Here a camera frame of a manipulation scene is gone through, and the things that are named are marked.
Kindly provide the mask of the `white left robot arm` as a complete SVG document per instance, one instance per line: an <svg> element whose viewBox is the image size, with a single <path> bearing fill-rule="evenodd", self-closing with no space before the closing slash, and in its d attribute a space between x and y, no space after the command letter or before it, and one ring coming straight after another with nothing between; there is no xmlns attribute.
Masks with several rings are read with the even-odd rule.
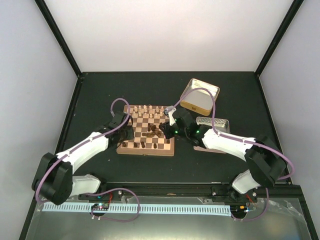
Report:
<svg viewBox="0 0 320 240"><path fill-rule="evenodd" d="M44 154L39 162L31 188L37 202L41 198L61 205L69 197L82 194L103 199L108 192L102 180L93 174L76 176L75 172L95 155L117 147L134 138L133 118L125 112L116 112L111 121L99 127L75 146L52 154Z"/></svg>

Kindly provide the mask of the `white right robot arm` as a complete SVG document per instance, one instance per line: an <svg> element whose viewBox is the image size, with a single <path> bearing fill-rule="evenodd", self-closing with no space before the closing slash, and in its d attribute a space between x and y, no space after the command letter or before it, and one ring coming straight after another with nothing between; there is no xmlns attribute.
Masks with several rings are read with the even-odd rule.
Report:
<svg viewBox="0 0 320 240"><path fill-rule="evenodd" d="M159 128L166 139L182 137L194 147L218 150L247 164L248 169L239 173L227 189L228 198L234 202L255 188L273 187L287 166L268 137L240 137L221 132L213 125L198 124L184 108L170 106L163 113L168 121Z"/></svg>

